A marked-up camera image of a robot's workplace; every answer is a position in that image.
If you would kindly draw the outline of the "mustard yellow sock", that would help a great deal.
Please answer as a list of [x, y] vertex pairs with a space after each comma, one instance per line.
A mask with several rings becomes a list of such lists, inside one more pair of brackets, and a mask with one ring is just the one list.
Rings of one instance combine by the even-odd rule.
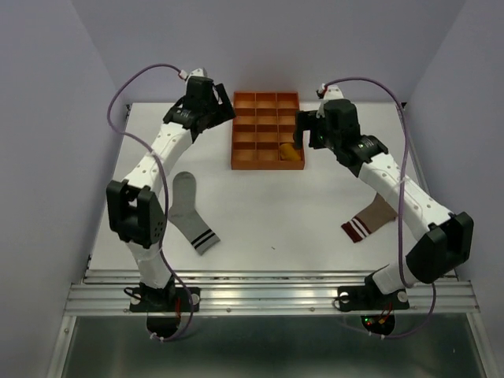
[[301, 161], [300, 153], [295, 149], [292, 143], [280, 144], [279, 148], [281, 161]]

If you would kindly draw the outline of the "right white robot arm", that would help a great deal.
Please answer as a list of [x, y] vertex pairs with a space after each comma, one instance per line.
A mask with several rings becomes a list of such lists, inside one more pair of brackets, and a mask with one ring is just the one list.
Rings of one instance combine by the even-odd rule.
[[473, 219], [440, 205], [403, 175], [388, 148], [377, 137], [361, 133], [352, 102], [326, 100], [317, 110], [297, 112], [296, 146], [302, 144], [304, 132], [309, 133], [309, 147], [329, 149], [338, 163], [374, 189], [417, 241], [408, 254], [400, 253], [395, 263], [365, 279], [362, 298], [367, 305], [380, 307], [398, 290], [432, 284], [469, 259]]

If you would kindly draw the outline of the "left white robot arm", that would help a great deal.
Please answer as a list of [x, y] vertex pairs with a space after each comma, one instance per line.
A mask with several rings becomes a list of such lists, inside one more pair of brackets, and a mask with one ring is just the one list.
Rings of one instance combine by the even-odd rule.
[[176, 289], [159, 247], [167, 218], [158, 196], [167, 187], [170, 171], [198, 136], [235, 117], [224, 86], [214, 83], [204, 69], [190, 72], [185, 84], [184, 96], [165, 114], [137, 166], [106, 188], [110, 229], [131, 251], [140, 273], [133, 296], [159, 310], [174, 304]]

